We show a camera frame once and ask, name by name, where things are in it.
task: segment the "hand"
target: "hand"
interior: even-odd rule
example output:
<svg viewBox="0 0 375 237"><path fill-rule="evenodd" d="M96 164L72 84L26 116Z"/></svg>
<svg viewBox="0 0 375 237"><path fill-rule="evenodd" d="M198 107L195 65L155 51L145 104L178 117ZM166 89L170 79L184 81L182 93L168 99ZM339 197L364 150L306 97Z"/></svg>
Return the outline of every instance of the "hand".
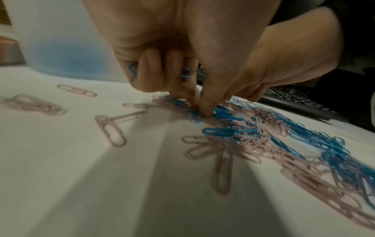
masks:
<svg viewBox="0 0 375 237"><path fill-rule="evenodd" d="M251 51L280 0L83 0L113 47L130 84L168 91L199 104L210 116L230 82L246 69ZM196 90L198 61L207 76ZM129 65L138 62L137 74ZM192 75L182 80L182 66Z"/></svg>
<svg viewBox="0 0 375 237"><path fill-rule="evenodd" d="M335 14L320 7L297 18L267 27L247 65L223 100L236 95L258 101L270 86L322 76L335 69L343 50Z"/></svg>

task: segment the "keyboard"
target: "keyboard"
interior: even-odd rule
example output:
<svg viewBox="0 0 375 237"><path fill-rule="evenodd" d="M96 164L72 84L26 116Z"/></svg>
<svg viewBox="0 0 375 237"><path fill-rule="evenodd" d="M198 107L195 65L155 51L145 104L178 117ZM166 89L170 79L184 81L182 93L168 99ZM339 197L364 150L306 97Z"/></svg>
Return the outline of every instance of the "keyboard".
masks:
<svg viewBox="0 0 375 237"><path fill-rule="evenodd" d="M203 84L205 75L205 70L203 68L198 68L196 76L198 85ZM314 100L284 92L274 87L268 88L259 102L299 113L311 118L323 120L334 119L342 122L348 122L346 117L331 110L330 108L325 107L324 105L316 103Z"/></svg>

